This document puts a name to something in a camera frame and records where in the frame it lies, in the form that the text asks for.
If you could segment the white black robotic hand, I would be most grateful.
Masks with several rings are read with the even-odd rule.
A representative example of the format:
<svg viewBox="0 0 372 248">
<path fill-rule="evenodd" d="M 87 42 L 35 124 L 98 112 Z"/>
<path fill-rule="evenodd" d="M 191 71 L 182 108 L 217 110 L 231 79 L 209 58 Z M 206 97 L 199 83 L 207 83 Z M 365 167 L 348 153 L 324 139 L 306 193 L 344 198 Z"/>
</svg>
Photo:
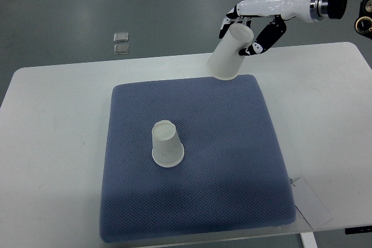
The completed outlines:
<svg viewBox="0 0 372 248">
<path fill-rule="evenodd" d="M 328 0 L 244 0 L 236 4 L 222 21 L 219 38 L 222 39 L 234 23 L 251 26 L 258 17 L 273 20 L 259 33 L 247 48 L 239 50 L 240 56 L 252 56 L 270 49 L 286 32 L 286 21 L 297 17 L 307 23 L 318 22 L 328 15 Z"/>
</svg>

